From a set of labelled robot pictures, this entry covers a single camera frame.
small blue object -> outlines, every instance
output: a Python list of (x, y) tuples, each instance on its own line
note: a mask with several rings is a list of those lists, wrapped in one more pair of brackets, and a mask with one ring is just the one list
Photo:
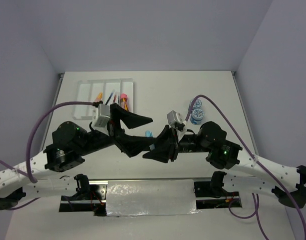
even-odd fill
[(199, 108), (194, 109), (194, 110), (192, 111), (191, 118), (190, 118), (191, 123), (192, 123), (192, 124), (195, 124), (195, 125), (201, 124), (201, 122), (202, 122), (202, 120), (203, 120), (203, 118), (204, 118), (204, 115), (205, 115), (205, 114), (204, 114), (204, 111), (203, 111), (203, 110), (201, 110), (201, 109), (199, 109)]
[(200, 101), (199, 98), (196, 99), (196, 101), (195, 101), (195, 103), (194, 103), (194, 105), (193, 105), (192, 112), (193, 112), (194, 109), (199, 109), (201, 106), (202, 106), (202, 101)]
[[(153, 133), (152, 133), (151, 131), (147, 130), (147, 131), (145, 132), (145, 137), (147, 137), (147, 138), (152, 138), (152, 137), (153, 137)], [(155, 145), (152, 144), (151, 146), (149, 146), (149, 148), (150, 148), (151, 150), (153, 150), (153, 149), (155, 149)]]
[(153, 137), (153, 133), (151, 131), (147, 130), (145, 132), (145, 137), (152, 138)]

blue and white cup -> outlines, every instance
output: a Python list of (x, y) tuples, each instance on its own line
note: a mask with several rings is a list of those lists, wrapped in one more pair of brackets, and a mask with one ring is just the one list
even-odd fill
[(195, 125), (199, 125), (201, 124), (203, 118), (204, 118), (204, 111), (201, 110), (200, 108), (197, 108), (197, 109), (194, 109), (192, 111), (192, 114), (191, 114), (191, 123), (192, 124), (195, 124)]

black plastic part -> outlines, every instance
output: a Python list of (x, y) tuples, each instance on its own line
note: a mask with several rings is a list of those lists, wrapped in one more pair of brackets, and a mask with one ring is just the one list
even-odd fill
[(15, 207), (23, 197), (26, 196), (26, 193), (23, 192), (23, 189), (20, 187), (10, 195), (4, 198), (0, 198), (0, 210), (7, 210), (12, 207)]
[(240, 163), (237, 159), (240, 150), (242, 148), (238, 144), (226, 140), (220, 147), (212, 147), (206, 161), (217, 169), (230, 169)]
[(206, 153), (210, 149), (202, 147), (197, 142), (197, 135), (186, 134), (182, 137), (179, 142), (179, 153)]
[(215, 171), (213, 173), (210, 187), (215, 195), (220, 195), (223, 192), (226, 192), (225, 190), (223, 190), (223, 180), (226, 174), (227, 173), (225, 173), (224, 171)]
[(153, 119), (151, 119), (150, 117), (140, 116), (130, 111), (126, 111), (117, 103), (113, 103), (110, 106), (110, 109), (111, 120), (116, 124), (118, 128), (121, 128), (120, 120), (125, 123), (128, 129), (134, 129), (153, 122)]
[(0, 198), (0, 210), (7, 210), (18, 204), (16, 199)]
[(45, 169), (50, 169), (54, 172), (61, 173), (85, 162), (81, 155), (73, 151), (64, 152), (54, 145), (47, 146), (44, 152), (47, 155)]
[[(296, 185), (296, 188), (298, 190), (293, 191), (290, 194), (296, 201), (299, 208), (302, 209), (306, 204), (306, 187), (305, 187), (306, 166), (301, 165), (297, 167), (297, 172), (300, 174), (300, 183)], [(274, 189), (272, 189), (272, 193), (276, 195), (276, 197), (278, 198), (278, 201), (281, 204), (288, 206), (290, 208), (295, 208), (294, 204), (292, 203), (288, 195), (283, 190), (281, 190), (279, 187), (276, 186)]]
[(114, 103), (110, 106), (111, 120), (108, 124), (109, 135), (114, 144), (130, 158), (138, 155), (150, 145), (154, 144), (155, 138), (144, 136), (129, 136), (121, 128), (120, 121), (122, 120), (129, 129), (136, 128), (153, 122), (149, 117), (140, 116), (121, 108)]
[(201, 125), (197, 134), (197, 141), (204, 148), (220, 147), (225, 143), (226, 135), (227, 132), (222, 130), (218, 124), (208, 121)]
[(65, 152), (73, 151), (78, 155), (85, 156), (95, 151), (114, 145), (113, 139), (99, 132), (87, 132), (79, 125), (66, 121), (52, 133), (53, 148)]
[(155, 149), (145, 153), (144, 159), (153, 159), (161, 163), (172, 162), (179, 153), (177, 133), (174, 128), (165, 125), (163, 131), (154, 140)]
[(78, 174), (74, 177), (74, 179), (77, 182), (77, 194), (78, 195), (82, 195), (82, 194), (87, 194), (90, 192), (90, 184), (89, 184), (89, 180), (88, 177), (84, 174)]
[(298, 166), (297, 172), (301, 175), (300, 184), (306, 184), (306, 166), (303, 165)]

bottle cap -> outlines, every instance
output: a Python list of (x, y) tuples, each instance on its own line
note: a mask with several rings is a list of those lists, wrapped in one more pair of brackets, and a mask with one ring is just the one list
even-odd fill
[(122, 93), (121, 96), (120, 96), (120, 99), (127, 99), (127, 95)]

purple cable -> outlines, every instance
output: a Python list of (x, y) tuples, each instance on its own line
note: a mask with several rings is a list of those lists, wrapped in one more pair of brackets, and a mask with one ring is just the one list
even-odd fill
[(38, 127), (40, 126), (40, 124), (42, 123), (42, 121), (51, 113), (53, 112), (55, 109), (58, 109), (60, 107), (63, 106), (68, 106), (68, 105), (89, 105), (92, 106), (93, 103), (92, 102), (87, 102), (87, 101), (67, 101), (67, 102), (62, 102), (60, 104), (57, 104), (55, 106), (53, 106), (50, 110), (48, 110), (45, 114), (43, 114), (36, 122), (36, 124), (34, 125), (28, 140), (27, 140), (27, 145), (26, 145), (26, 155), (25, 155), (25, 161), (26, 161), (26, 170), (27, 170), (27, 175), (29, 180), (31, 181), (31, 183), (35, 184), (37, 183), (36, 178), (34, 178), (33, 174), (32, 174), (32, 169), (31, 169), (31, 165), (30, 165), (30, 153), (31, 153), (31, 146), (32, 146), (32, 142), (33, 142), (33, 138), (34, 135), (38, 129)]
[[(13, 168), (11, 165), (8, 165), (7, 163), (3, 162), (2, 160), (0, 160), (0, 164), (3, 165), (4, 167), (8, 168), (8, 169), (11, 169), (11, 170), (15, 169), (15, 168)], [(22, 174), (22, 175), (24, 175), (25, 177), (28, 178), (28, 175), (27, 175), (25, 172), (23, 172), (23, 171), (21, 171), (21, 170), (19, 170), (19, 169), (17, 170), (17, 172), (18, 172), (19, 174)], [(67, 196), (64, 196), (64, 198), (67, 200), (67, 202), (68, 202), (69, 206), (71, 207), (72, 211), (74, 211), (73, 204), (70, 202), (69, 198), (68, 198)], [(25, 204), (23, 204), (23, 205), (21, 205), (21, 206), (18, 206), (18, 207), (15, 207), (15, 208), (13, 207), (13, 208), (10, 208), (10, 209), (7, 209), (7, 210), (10, 211), (10, 210), (21, 209), (21, 208), (23, 208), (23, 207), (25, 207), (25, 206), (31, 204), (32, 202), (38, 200), (38, 199), (39, 199), (39, 197), (34, 198), (34, 199), (32, 199), (31, 201), (28, 201), (27, 203), (25, 203)]]
[(38, 199), (39, 199), (39, 197), (34, 198), (34, 199), (32, 199), (31, 201), (28, 201), (27, 203), (25, 203), (25, 204), (23, 204), (23, 205), (21, 205), (21, 206), (17, 206), (17, 207), (15, 207), (15, 208), (13, 207), (13, 208), (7, 209), (7, 210), (10, 211), (10, 210), (18, 210), (18, 209), (21, 209), (21, 208), (26, 207), (27, 205), (31, 204), (32, 202), (38, 200)]
[(213, 102), (213, 100), (211, 100), (209, 97), (205, 96), (205, 95), (198, 95), (196, 96), (189, 109), (188, 109), (188, 113), (186, 115), (186, 118), (185, 118), (185, 121), (188, 121), (189, 119), (189, 115), (191, 114), (192, 112), (192, 109), (193, 109), (193, 106), (194, 106), (194, 103), (195, 101), (198, 99), (198, 98), (205, 98), (206, 100), (208, 100), (215, 108), (216, 110), (220, 113), (220, 115), (225, 119), (225, 121), (227, 122), (227, 124), (229, 125), (229, 127), (233, 130), (234, 134), (236, 135), (236, 137), (238, 138), (238, 140), (242, 143), (242, 145), (244, 146), (244, 148), (246, 149), (246, 151), (249, 153), (249, 155), (252, 157), (252, 158), (255, 158), (255, 156), (252, 154), (252, 151), (250, 151), (250, 149), (246, 146), (246, 144), (244, 143), (244, 141), (242, 140), (242, 138), (239, 136), (239, 134), (237, 133), (237, 131), (235, 130), (235, 128), (233, 127), (233, 125), (230, 123), (230, 121), (227, 119), (227, 117), (224, 115), (224, 113), (219, 109), (219, 107), (216, 105), (216, 103)]
[[(248, 152), (248, 154), (252, 157), (252, 159), (255, 159), (255, 155), (252, 153), (252, 151), (247, 147), (246, 143), (242, 140), (242, 138), (239, 136), (239, 134), (237, 133), (237, 131), (235, 130), (235, 128), (233, 127), (233, 125), (229, 122), (229, 120), (227, 119), (227, 117), (223, 114), (223, 112), (219, 109), (219, 107), (207, 96), (205, 95), (198, 95), (196, 96), (189, 109), (188, 109), (188, 113), (187, 113), (187, 116), (185, 118), (186, 121), (188, 121), (189, 119), (189, 115), (191, 114), (192, 112), (192, 109), (193, 109), (193, 106), (194, 106), (194, 103), (195, 101), (198, 99), (198, 98), (205, 98), (206, 100), (208, 100), (216, 109), (217, 111), (220, 113), (220, 115), (225, 119), (225, 121), (227, 122), (227, 124), (229, 125), (229, 127), (233, 130), (234, 134), (236, 135), (236, 137), (239, 139), (239, 141), (242, 143), (243, 147), (245, 148), (245, 150)], [(287, 196), (290, 198), (290, 200), (292, 201), (292, 203), (294, 204), (298, 214), (299, 214), (299, 217), (302, 221), (302, 224), (303, 224), (303, 228), (304, 228), (304, 233), (305, 233), (305, 240), (306, 240), (306, 221), (305, 221), (305, 218), (303, 216), (303, 213), (302, 211), (300, 210), (298, 204), (296, 203), (295, 199), (293, 198), (293, 196), (291, 195), (291, 193), (287, 190), (287, 188), (281, 183), (281, 181), (279, 181), (279, 179), (277, 177), (275, 177), (274, 174), (272, 174), (261, 162), (257, 161), (257, 164), (259, 166), (261, 166), (262, 169), (264, 169), (265, 172), (267, 172), (281, 187), (282, 189), (285, 191), (285, 193), (287, 194)]]
[(266, 233), (264, 232), (264, 229), (263, 229), (263, 227), (262, 227), (261, 221), (259, 220), (258, 208), (257, 208), (257, 210), (255, 210), (255, 213), (256, 213), (256, 219), (257, 219), (257, 223), (258, 223), (259, 229), (261, 230), (261, 232), (262, 232), (264, 238), (265, 238), (266, 240), (269, 240), (269, 238), (267, 237)]
[[(8, 165), (7, 163), (3, 162), (2, 160), (0, 160), (0, 164), (2, 164), (4, 167), (8, 168), (8, 169), (11, 169), (11, 170), (14, 170), (15, 168), (13, 168), (11, 165)], [(24, 175), (25, 177), (28, 177), (27, 173), (18, 169), (17, 172), (19, 174), (22, 174)]]
[[(11, 169), (11, 170), (15, 169), (15, 168), (13, 168), (11, 165), (8, 165), (7, 163), (3, 162), (2, 160), (0, 160), (0, 164), (2, 164), (4, 167), (6, 167), (6, 168), (8, 168), (8, 169)], [(25, 177), (28, 177), (28, 175), (27, 175), (25, 172), (23, 172), (23, 171), (21, 171), (21, 170), (19, 170), (19, 169), (17, 170), (17, 172), (18, 172), (19, 174), (24, 175)], [(7, 210), (10, 211), (10, 210), (21, 209), (21, 208), (23, 208), (23, 207), (25, 207), (25, 206), (31, 204), (32, 202), (38, 200), (38, 199), (39, 199), (39, 197), (38, 197), (38, 198), (34, 198), (33, 200), (28, 201), (27, 203), (23, 204), (22, 206), (18, 206), (18, 207), (15, 207), (15, 208), (13, 207), (13, 208), (7, 209)]]
[(63, 196), (66, 201), (68, 202), (68, 205), (70, 206), (71, 210), (74, 211), (74, 207), (73, 207), (73, 204), (71, 203), (71, 201), (69, 200), (69, 198), (67, 196)]
[(229, 210), (229, 212), (230, 212), (233, 216), (235, 216), (235, 217), (237, 217), (237, 218), (239, 218), (239, 219), (250, 219), (250, 218), (252, 218), (253, 216), (255, 216), (256, 213), (257, 213), (257, 211), (258, 211), (258, 208), (259, 208), (259, 196), (258, 196), (258, 194), (256, 194), (256, 196), (257, 196), (257, 201), (256, 201), (255, 195), (254, 195), (253, 193), (252, 193), (252, 195), (253, 195), (253, 199), (254, 199), (254, 202), (255, 202), (255, 211), (254, 211), (251, 215), (249, 215), (249, 216), (238, 216), (238, 215), (236, 215), (235, 213), (233, 213), (233, 211), (232, 211), (232, 209), (231, 209), (232, 204), (233, 204), (234, 202), (239, 201), (239, 199), (232, 200), (232, 201), (229, 203), (229, 205), (228, 205), (228, 210)]

